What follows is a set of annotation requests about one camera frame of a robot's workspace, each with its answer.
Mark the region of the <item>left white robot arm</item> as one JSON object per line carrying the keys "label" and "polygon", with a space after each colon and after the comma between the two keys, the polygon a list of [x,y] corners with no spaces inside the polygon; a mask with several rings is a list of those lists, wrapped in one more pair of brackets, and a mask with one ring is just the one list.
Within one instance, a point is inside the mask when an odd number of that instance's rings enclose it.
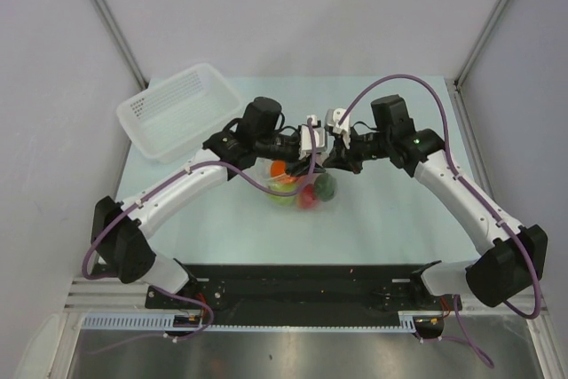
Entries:
{"label": "left white robot arm", "polygon": [[106,196],[95,206],[91,245],[84,256],[87,280],[142,281],[159,289],[176,307],[196,297],[194,276],[176,259],[154,251],[148,241],[184,206],[207,191],[239,176],[271,196],[293,197],[298,191],[278,191],[246,174],[259,158],[306,161],[315,171],[321,122],[311,114],[291,135],[280,135],[281,105],[258,97],[241,118],[211,135],[182,167],[154,186],[122,201]]}

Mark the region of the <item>white plastic basket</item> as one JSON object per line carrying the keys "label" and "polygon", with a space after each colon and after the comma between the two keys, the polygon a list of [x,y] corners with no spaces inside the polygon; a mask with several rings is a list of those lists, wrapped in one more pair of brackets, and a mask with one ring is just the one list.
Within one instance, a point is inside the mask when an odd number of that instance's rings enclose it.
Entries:
{"label": "white plastic basket", "polygon": [[132,145],[151,161],[186,155],[241,112],[239,92],[208,63],[152,83],[116,108]]}

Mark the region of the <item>light green apple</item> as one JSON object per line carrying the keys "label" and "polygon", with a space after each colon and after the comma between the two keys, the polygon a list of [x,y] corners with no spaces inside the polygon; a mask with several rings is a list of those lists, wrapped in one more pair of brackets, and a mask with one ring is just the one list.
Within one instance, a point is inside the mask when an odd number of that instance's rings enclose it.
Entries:
{"label": "light green apple", "polygon": [[293,193],[293,190],[273,188],[272,193],[267,194],[267,198],[275,205],[289,207],[294,204],[296,199],[296,196],[291,193]]}

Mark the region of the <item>orange fruit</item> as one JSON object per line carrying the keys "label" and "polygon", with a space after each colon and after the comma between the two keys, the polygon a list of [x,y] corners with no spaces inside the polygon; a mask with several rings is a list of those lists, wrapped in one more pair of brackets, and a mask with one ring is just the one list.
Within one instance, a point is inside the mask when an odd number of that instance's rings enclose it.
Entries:
{"label": "orange fruit", "polygon": [[284,161],[273,161],[270,167],[270,175],[272,178],[284,176],[287,174],[287,163]]}

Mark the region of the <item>dark green lime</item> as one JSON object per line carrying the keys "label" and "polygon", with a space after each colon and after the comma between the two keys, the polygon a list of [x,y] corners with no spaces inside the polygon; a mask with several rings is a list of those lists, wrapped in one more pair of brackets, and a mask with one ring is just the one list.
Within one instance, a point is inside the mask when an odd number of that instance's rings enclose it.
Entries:
{"label": "dark green lime", "polygon": [[314,194],[320,201],[331,201],[337,194],[337,180],[329,173],[318,175],[313,185]]}

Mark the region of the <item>clear dotted zip bag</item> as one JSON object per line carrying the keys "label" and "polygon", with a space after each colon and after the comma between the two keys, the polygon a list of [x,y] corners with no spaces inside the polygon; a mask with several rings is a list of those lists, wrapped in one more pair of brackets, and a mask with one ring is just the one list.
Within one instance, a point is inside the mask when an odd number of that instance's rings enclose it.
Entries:
{"label": "clear dotted zip bag", "polygon": [[[273,188],[293,190],[293,193],[291,193],[291,194],[294,194],[296,197],[297,197],[297,195],[299,195],[302,192],[302,190],[307,185],[309,185],[309,184],[313,185],[313,183],[314,183],[314,181],[315,181],[315,179],[317,178],[318,175],[323,174],[323,173],[329,173],[329,172],[325,172],[319,165],[316,165],[314,172],[311,176],[293,178],[293,177],[290,177],[286,174],[284,176],[272,178],[271,175],[270,175],[270,167],[271,167],[271,164],[272,164],[273,161],[281,161],[281,160],[266,160],[266,159],[258,160],[256,162],[255,167],[254,167],[254,178],[256,179],[256,181],[259,184],[268,188],[271,191],[272,191]],[[339,189],[338,189],[338,183],[337,183],[337,194],[336,194],[336,196],[338,195],[338,193],[339,193]],[[325,205],[326,203],[330,203],[331,201],[323,202],[323,201],[319,200],[318,206],[315,207],[314,209],[300,209],[300,210],[322,209],[323,205]],[[283,208],[299,209],[296,205],[296,199],[295,199],[295,202],[294,202],[293,205],[291,205],[289,207],[283,207]]]}

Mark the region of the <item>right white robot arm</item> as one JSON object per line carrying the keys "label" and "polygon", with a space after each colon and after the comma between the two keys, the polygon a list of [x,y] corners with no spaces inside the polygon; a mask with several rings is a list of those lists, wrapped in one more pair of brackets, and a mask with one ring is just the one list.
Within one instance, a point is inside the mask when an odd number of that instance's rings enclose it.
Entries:
{"label": "right white robot arm", "polygon": [[325,128],[335,141],[324,168],[358,174],[365,161],[389,159],[440,200],[479,254],[476,261],[422,267],[409,287],[411,302],[429,309],[441,296],[465,292],[495,307],[539,282],[548,246],[544,230],[522,225],[451,165],[444,140],[434,130],[417,130],[399,95],[376,99],[371,109],[375,127],[366,134],[354,130],[345,109],[327,111]]}

